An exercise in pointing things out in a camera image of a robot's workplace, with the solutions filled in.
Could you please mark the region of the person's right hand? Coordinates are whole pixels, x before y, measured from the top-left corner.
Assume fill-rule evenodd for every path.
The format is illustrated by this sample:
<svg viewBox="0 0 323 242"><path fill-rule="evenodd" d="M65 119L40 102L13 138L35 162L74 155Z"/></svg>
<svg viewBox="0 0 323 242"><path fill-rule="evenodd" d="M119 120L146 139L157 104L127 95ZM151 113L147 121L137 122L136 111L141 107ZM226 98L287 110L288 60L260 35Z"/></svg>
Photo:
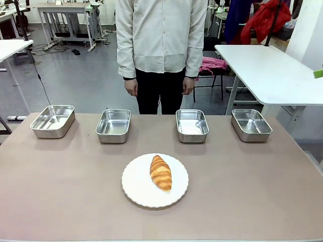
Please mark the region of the person's right hand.
<svg viewBox="0 0 323 242"><path fill-rule="evenodd" d="M137 97L138 83L136 78L130 79L130 80L124 80L124 87L129 95Z"/></svg>

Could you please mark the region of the person's left hand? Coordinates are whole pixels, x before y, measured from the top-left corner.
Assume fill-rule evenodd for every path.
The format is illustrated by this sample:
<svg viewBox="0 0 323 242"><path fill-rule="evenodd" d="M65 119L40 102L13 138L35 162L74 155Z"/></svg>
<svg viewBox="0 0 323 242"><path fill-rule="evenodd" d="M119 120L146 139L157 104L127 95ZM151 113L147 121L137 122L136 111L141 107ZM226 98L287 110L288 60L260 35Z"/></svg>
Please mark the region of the person's left hand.
<svg viewBox="0 0 323 242"><path fill-rule="evenodd" d="M195 87L195 79L185 77L183 80L183 95L189 95Z"/></svg>

